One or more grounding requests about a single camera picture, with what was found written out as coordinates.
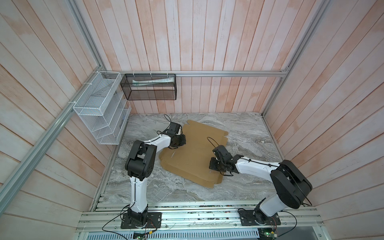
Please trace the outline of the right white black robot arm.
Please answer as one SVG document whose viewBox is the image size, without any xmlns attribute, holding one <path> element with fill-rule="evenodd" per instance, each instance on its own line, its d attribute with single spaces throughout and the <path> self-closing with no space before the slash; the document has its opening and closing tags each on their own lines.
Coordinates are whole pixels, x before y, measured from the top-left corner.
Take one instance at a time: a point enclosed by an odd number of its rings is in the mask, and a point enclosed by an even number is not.
<svg viewBox="0 0 384 240">
<path fill-rule="evenodd" d="M 213 149 L 214 157 L 209 168 L 223 176 L 233 173 L 248 174 L 272 182 L 276 193 L 260 201 L 254 210 L 239 209 L 243 226 L 267 225 L 272 223 L 277 213 L 286 209 L 298 209 L 307 199 L 313 186 L 301 171 L 288 160 L 280 163 L 257 161 L 242 155 L 232 156 L 219 145 Z"/>
</svg>

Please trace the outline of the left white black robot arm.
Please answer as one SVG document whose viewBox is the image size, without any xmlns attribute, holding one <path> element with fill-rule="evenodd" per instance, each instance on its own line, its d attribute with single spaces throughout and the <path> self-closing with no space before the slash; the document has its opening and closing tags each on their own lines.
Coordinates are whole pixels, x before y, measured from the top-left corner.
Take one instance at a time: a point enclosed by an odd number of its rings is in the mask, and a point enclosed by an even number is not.
<svg viewBox="0 0 384 240">
<path fill-rule="evenodd" d="M 131 204 L 123 214 L 123 223 L 144 226 L 148 222 L 147 181 L 156 160 L 156 154 L 165 148 L 178 149 L 186 144 L 180 124 L 170 122 L 169 126 L 147 141 L 136 140 L 125 163 L 131 182 Z"/>
</svg>

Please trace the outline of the brown cardboard box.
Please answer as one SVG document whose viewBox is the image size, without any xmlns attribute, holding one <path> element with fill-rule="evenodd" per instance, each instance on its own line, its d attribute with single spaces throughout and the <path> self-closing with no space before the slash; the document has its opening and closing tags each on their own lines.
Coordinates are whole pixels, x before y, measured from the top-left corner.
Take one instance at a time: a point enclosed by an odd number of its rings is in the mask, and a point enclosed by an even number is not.
<svg viewBox="0 0 384 240">
<path fill-rule="evenodd" d="M 209 169 L 214 157 L 213 149 L 218 145 L 226 146 L 228 132 L 187 120 L 183 126 L 186 144 L 178 149 L 163 149 L 159 154 L 163 169 L 190 180 L 206 188 L 221 184 L 220 172 Z"/>
</svg>

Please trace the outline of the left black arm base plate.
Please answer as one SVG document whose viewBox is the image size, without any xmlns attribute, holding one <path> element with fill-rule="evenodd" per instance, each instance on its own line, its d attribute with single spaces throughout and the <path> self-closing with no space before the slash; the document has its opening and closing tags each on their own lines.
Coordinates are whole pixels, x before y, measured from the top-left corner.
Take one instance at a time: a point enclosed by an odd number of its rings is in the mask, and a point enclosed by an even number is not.
<svg viewBox="0 0 384 240">
<path fill-rule="evenodd" d="M 129 212 L 123 214 L 121 229 L 136 229 L 136 228 L 153 228 L 161 227 L 162 213 L 161 212 L 145 212 L 136 213 Z"/>
</svg>

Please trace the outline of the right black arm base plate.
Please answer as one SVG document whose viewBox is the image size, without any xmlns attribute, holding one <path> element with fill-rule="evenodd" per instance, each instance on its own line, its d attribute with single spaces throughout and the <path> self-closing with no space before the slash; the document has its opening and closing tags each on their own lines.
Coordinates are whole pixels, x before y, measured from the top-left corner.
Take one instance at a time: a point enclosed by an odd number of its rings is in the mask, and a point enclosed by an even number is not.
<svg viewBox="0 0 384 240">
<path fill-rule="evenodd" d="M 280 217 L 278 214 L 272 217 L 265 216 L 262 212 L 256 212 L 255 210 L 245 210 L 240 208 L 237 210 L 242 226 L 279 226 L 281 225 Z"/>
</svg>

